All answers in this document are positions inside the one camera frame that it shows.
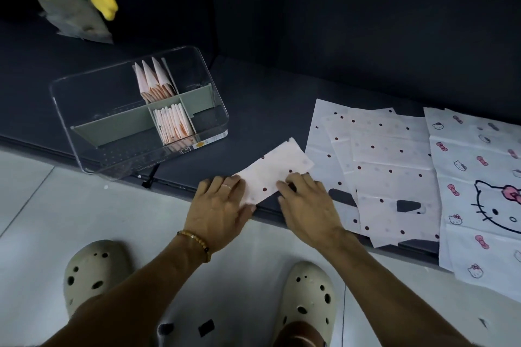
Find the person's left hand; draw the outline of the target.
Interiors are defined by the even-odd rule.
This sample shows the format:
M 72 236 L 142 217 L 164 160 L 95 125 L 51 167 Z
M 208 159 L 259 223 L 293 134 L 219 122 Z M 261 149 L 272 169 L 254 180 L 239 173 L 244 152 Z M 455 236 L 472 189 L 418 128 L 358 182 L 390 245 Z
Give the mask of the person's left hand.
M 240 206 L 240 201 L 230 201 L 226 197 L 226 178 L 217 176 L 212 179 L 205 201 L 198 201 L 195 192 L 184 229 L 180 232 L 204 248 L 207 261 L 234 240 L 247 222 L 243 220 L 244 206 Z

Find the person's right hand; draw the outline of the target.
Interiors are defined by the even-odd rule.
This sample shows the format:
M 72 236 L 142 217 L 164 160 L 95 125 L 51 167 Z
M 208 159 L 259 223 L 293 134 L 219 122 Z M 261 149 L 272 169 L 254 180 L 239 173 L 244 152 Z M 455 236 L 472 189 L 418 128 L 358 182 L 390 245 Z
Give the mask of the person's right hand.
M 291 173 L 284 181 L 292 182 L 297 191 L 297 198 L 290 201 L 278 197 L 287 227 L 317 251 L 328 251 L 344 228 L 324 185 L 309 173 Z

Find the person's right forearm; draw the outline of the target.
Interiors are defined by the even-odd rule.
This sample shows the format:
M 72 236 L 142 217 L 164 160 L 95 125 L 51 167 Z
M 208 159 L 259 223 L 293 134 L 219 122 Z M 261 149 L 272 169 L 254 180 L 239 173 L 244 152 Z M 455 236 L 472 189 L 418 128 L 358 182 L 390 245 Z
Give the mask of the person's right forearm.
M 475 347 L 392 272 L 358 239 L 333 227 L 320 248 L 338 272 L 382 347 Z

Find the person's left forearm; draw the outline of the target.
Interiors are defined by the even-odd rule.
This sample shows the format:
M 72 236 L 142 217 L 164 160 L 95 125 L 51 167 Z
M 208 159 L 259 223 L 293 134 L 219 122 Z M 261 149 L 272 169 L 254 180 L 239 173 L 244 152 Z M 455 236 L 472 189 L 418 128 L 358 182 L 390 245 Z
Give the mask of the person's left forearm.
M 156 258 L 88 303 L 41 347 L 146 347 L 177 293 L 206 262 L 204 248 L 179 233 Z

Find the row of folded pink packets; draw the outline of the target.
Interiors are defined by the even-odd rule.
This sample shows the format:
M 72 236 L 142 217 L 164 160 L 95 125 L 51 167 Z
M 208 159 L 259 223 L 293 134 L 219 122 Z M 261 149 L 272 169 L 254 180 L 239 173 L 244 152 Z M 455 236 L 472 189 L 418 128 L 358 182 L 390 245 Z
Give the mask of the row of folded pink packets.
M 151 111 L 160 139 L 169 150 L 181 153 L 196 148 L 196 132 L 182 103 Z

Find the cream right clog shoe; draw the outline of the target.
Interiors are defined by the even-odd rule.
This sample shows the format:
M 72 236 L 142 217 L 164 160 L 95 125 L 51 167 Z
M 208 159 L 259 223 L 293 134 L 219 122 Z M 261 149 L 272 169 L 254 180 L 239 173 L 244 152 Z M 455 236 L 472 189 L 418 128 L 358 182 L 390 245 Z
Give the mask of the cream right clog shoe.
M 330 347 L 336 319 L 335 290 L 316 264 L 300 261 L 290 270 L 276 316 L 273 347 Z

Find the cream clog shoe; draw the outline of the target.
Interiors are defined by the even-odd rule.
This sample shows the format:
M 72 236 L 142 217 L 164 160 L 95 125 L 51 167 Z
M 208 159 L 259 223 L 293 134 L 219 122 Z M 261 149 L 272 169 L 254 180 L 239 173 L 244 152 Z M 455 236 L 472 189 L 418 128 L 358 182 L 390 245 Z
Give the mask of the cream clog shoe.
M 63 296 L 69 318 L 88 300 L 126 280 L 133 271 L 131 258 L 119 241 L 98 240 L 79 250 L 66 266 Z
M 336 319 L 335 290 L 316 264 L 300 261 L 290 270 L 276 316 L 273 347 L 330 347 Z

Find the grey-green divider insert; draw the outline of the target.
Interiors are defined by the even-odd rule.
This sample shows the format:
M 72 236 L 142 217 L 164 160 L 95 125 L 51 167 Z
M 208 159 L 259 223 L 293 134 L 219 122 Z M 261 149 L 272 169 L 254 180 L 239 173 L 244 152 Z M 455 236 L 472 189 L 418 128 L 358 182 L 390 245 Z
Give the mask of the grey-green divider insert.
M 91 145 L 99 147 L 153 128 L 155 126 L 151 114 L 153 110 L 181 103 L 185 107 L 186 114 L 193 117 L 196 113 L 216 107 L 217 94 L 214 86 L 209 84 L 99 120 L 71 126 L 70 129 Z

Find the upright folded pink bag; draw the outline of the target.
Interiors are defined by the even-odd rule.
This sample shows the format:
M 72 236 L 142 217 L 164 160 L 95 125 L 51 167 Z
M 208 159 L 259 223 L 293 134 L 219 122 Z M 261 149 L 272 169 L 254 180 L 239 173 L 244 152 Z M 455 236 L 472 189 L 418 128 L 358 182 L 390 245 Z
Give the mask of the upright folded pink bag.
M 140 67 L 138 63 L 134 63 L 133 69 L 136 75 L 136 79 L 138 81 L 139 92 L 141 97 L 145 100 L 147 104 L 152 103 L 154 101 L 154 98 L 148 92 L 149 86 L 145 77 L 144 70 Z
M 173 97 L 177 95 L 177 91 L 174 88 L 173 83 L 168 78 L 166 70 L 162 67 L 159 61 L 157 61 L 154 57 L 152 57 L 152 62 L 155 70 L 155 74 L 157 76 L 158 83 L 160 88 L 164 93 L 168 93 L 167 97 Z
M 165 99 L 165 95 L 160 87 L 159 81 L 153 72 L 153 70 L 148 66 L 146 61 L 142 60 L 143 71 L 145 75 L 145 80 L 147 82 L 147 92 L 149 95 L 155 100 L 163 100 Z

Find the clear plastic organizer box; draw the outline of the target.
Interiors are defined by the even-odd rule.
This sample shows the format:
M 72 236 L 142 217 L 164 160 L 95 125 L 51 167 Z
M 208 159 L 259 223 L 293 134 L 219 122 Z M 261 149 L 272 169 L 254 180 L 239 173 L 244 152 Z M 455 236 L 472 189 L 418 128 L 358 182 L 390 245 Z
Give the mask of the clear plastic organizer box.
M 192 46 L 174 48 L 56 80 L 50 86 L 50 93 L 72 152 L 83 172 L 115 180 L 190 152 L 169 150 L 163 145 L 156 126 L 99 147 L 91 145 L 70 129 L 71 126 L 147 104 L 140 95 L 133 66 L 138 63 L 143 69 L 144 60 L 155 73 L 152 57 L 166 70 L 178 94 L 209 84 L 218 92 L 203 55 Z M 228 134 L 229 114 L 219 93 L 216 98 L 216 107 L 196 113 L 193 117 L 188 116 L 197 140 L 196 148 L 191 151 L 223 139 Z

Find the cream left clog shoe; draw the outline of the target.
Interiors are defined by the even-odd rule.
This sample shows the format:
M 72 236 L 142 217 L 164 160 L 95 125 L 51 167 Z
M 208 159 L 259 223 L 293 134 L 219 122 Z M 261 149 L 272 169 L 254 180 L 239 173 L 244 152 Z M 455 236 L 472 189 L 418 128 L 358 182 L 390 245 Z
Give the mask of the cream left clog shoe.
M 88 300 L 126 280 L 133 271 L 131 258 L 119 241 L 98 240 L 79 250 L 66 266 L 63 296 L 69 318 Z

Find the white cat print plastic bag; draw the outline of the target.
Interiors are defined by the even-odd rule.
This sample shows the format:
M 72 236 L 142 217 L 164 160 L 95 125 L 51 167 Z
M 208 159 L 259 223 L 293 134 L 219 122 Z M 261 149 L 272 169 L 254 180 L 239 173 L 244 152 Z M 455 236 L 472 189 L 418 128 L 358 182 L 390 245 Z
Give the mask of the white cat print plastic bag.
M 439 265 L 521 303 L 521 126 L 424 108 L 441 198 Z

